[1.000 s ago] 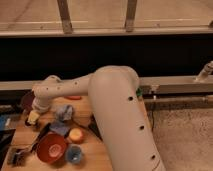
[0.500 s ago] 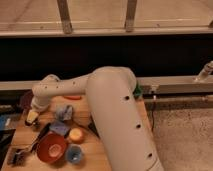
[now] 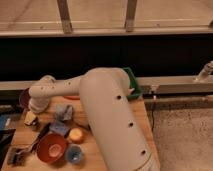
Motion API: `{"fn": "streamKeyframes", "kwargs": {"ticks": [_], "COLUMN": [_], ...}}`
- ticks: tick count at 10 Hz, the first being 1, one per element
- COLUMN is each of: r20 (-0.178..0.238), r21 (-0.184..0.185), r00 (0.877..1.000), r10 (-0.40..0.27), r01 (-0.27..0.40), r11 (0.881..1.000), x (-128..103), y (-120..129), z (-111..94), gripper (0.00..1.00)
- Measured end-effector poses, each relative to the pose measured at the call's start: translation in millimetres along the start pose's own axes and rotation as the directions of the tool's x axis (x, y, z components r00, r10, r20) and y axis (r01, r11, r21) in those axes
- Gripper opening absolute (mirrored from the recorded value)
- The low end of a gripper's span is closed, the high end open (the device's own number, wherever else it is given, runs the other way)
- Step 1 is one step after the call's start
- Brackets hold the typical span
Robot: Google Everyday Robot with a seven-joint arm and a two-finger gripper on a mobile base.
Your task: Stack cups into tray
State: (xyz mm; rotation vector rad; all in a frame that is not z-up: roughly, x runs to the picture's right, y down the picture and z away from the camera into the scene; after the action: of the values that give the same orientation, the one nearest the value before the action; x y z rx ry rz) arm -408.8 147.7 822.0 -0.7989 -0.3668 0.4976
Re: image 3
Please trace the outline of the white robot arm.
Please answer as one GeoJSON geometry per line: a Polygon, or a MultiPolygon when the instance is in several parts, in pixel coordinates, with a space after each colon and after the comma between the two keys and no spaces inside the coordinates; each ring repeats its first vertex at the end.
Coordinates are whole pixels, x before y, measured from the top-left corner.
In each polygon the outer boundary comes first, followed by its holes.
{"type": "Polygon", "coordinates": [[[108,171],[160,171],[127,96],[130,77],[122,68],[94,68],[57,81],[46,75],[29,88],[29,109],[46,110],[54,96],[78,95],[108,171]]]}

